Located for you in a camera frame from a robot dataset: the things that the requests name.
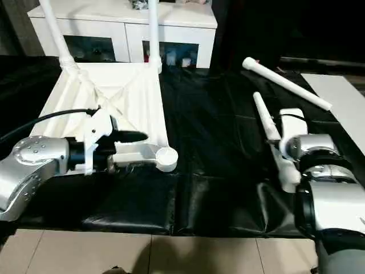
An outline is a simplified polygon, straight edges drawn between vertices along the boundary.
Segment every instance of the black cable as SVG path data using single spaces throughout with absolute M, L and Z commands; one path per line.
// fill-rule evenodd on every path
M 305 121 L 305 122 L 309 122 L 309 123 L 312 123 L 311 120 L 308 120 L 304 117 L 301 117 L 299 115 L 296 115 L 296 114 L 291 114 L 291 113 L 284 113 L 284 114 L 280 114 L 279 117 L 281 116 L 290 116 L 290 117 L 294 117 L 294 118 L 298 118 L 299 120 L 302 120 L 302 121 Z
M 42 117 L 38 117 L 12 131 L 10 131 L 9 133 L 5 134 L 3 137 L 0 138 L 0 144 L 5 142 L 6 140 L 8 140 L 10 137 L 12 137 L 14 134 L 22 131 L 22 130 L 25 130 L 26 128 L 28 127 L 31 127 L 41 121 L 44 121 L 44 120 L 47 120 L 47 119 L 50 119 L 52 117 L 56 117 L 56 116 L 60 116 L 60 115 L 64 115 L 64 114 L 71 114 L 71 113 L 77 113 L 77 112 L 85 112 L 86 114 L 92 116 L 94 113 L 97 112 L 97 110 L 92 110 L 90 108 L 77 108 L 77 109 L 74 109 L 74 110 L 63 110 L 63 111 L 58 111 L 58 112 L 54 112 L 54 113 L 50 113 L 50 114 L 47 114 L 45 116 L 42 116 Z

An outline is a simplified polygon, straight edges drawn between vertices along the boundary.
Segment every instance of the white pole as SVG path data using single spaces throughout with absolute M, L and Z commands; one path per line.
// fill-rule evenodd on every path
M 258 92 L 255 92 L 253 94 L 253 99 L 255 101 L 258 114 L 260 116 L 263 129 L 265 130 L 265 134 L 268 140 L 270 141 L 279 141 L 281 140 L 279 131 L 276 128 L 276 125 L 271 118 L 271 115 L 269 113 L 269 110 L 267 110 L 267 107 L 265 103 L 262 100 L 261 94 Z
M 159 73 L 162 71 L 159 44 L 159 20 L 157 15 L 157 0 L 148 0 L 149 11 L 149 63 L 155 67 Z
M 61 68 L 76 68 L 76 63 L 71 56 L 66 41 L 57 25 L 56 17 L 52 11 L 52 7 L 49 0 L 39 0 L 39 3 L 44 11 L 44 15 L 46 17 L 46 21 L 51 30 L 53 40 L 56 43 L 58 52 L 59 52 L 59 62 Z
M 280 140 L 280 134 L 270 116 L 269 110 L 267 110 L 267 107 L 262 100 L 261 94 L 255 92 L 253 94 L 253 99 L 255 101 L 257 111 L 262 122 L 263 129 L 265 130 L 267 139 L 269 141 Z M 288 193 L 295 193 L 295 187 L 301 181 L 301 173 L 297 170 L 292 161 L 289 161 L 282 157 L 280 150 L 278 150 L 274 144 L 270 144 L 270 149 L 278 167 L 278 177 L 282 189 Z
M 260 74 L 261 76 L 267 78 L 268 80 L 273 81 L 274 83 L 282 86 L 283 88 L 286 88 L 287 90 L 308 100 L 309 102 L 317 105 L 318 107 L 323 108 L 324 110 L 330 110 L 330 108 L 332 107 L 332 105 L 329 102 L 314 95 L 313 93 L 310 93 L 309 91 L 305 90 L 304 88 L 299 87 L 297 84 L 294 84 L 293 82 L 280 76 L 279 74 L 275 73 L 274 71 L 269 70 L 267 67 L 264 67 L 263 65 L 257 63 L 251 57 L 247 57 L 244 60 L 242 65 L 245 69 L 252 70 L 252 71 L 256 72 L 257 74 Z

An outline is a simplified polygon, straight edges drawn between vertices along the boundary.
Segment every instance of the floor tile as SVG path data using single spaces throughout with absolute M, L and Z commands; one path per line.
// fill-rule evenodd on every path
M 0 274 L 25 274 L 43 230 L 18 229 L 0 253 Z
M 307 274 L 317 266 L 314 242 L 305 239 L 257 239 L 265 274 Z
M 263 274 L 255 239 L 153 236 L 150 274 Z
M 123 267 L 148 272 L 150 235 L 45 231 L 27 274 L 101 274 Z

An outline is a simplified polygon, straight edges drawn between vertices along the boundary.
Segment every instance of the black leather mat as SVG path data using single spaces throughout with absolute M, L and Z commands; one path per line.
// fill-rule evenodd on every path
M 4 134 L 38 116 L 60 69 L 55 58 L 30 58 L 17 59 L 11 71 L 0 72 L 0 111 L 3 118 L 9 117 L 1 129 Z M 310 89 L 300 75 L 285 76 Z M 152 166 L 130 166 L 116 176 L 52 179 L 40 188 L 20 226 L 299 237 L 293 195 L 279 187 L 252 99 L 255 91 L 260 91 L 272 115 L 281 108 L 301 108 L 313 121 L 310 132 L 331 134 L 355 175 L 365 182 L 364 156 L 330 113 L 251 72 L 164 68 L 160 83 L 170 146 L 179 153 L 176 170 L 164 174 Z M 12 142 L 1 150 L 3 156 Z

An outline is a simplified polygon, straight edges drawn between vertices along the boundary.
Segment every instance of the white cabinet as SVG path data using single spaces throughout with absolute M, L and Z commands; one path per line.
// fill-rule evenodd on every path
M 144 61 L 143 41 L 149 40 L 147 10 L 133 10 L 128 0 L 51 0 L 51 4 L 64 35 L 109 38 L 116 61 Z M 158 12 L 160 42 L 198 45 L 196 66 L 208 68 L 217 28 L 211 6 L 159 3 Z M 57 56 L 42 8 L 28 15 L 44 53 Z

